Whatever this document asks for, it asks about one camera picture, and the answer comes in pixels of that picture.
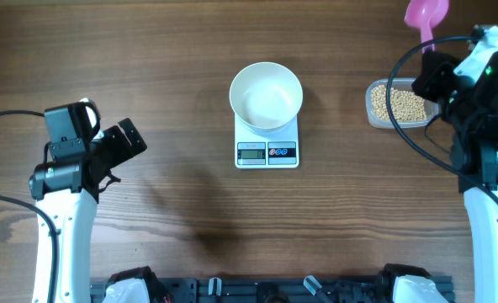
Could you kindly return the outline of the pink plastic scoop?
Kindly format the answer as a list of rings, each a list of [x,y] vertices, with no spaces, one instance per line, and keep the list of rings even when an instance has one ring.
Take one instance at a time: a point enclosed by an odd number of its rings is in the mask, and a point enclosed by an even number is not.
[[[405,24],[417,29],[421,43],[433,39],[432,30],[445,18],[449,8],[449,0],[410,0],[405,11]]]

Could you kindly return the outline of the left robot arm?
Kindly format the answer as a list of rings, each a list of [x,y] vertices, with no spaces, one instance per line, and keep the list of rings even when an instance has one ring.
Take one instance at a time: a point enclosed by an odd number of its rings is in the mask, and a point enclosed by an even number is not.
[[[147,145],[130,119],[102,130],[96,104],[83,98],[47,109],[51,160],[29,179],[40,210],[34,302],[90,300],[90,245],[99,195],[117,178],[114,167]]]

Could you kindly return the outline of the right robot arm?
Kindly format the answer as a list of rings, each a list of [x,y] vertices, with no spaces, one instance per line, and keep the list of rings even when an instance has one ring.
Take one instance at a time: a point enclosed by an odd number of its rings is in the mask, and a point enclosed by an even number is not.
[[[437,51],[422,56],[413,92],[440,105],[453,126],[450,158],[460,172],[474,251],[477,302],[498,302],[498,51],[481,64],[479,77],[457,72],[459,59]]]

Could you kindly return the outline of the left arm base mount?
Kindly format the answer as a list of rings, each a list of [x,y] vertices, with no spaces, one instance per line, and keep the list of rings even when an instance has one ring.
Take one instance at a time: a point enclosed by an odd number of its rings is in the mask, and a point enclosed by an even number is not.
[[[105,289],[103,303],[170,303],[166,286],[150,267],[128,269],[113,274]]]

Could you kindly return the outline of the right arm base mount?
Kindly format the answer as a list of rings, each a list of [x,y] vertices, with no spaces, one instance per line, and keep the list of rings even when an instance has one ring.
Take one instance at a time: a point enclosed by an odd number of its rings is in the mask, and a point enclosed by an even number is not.
[[[376,302],[451,303],[456,301],[453,279],[433,276],[424,268],[385,264],[375,282]]]

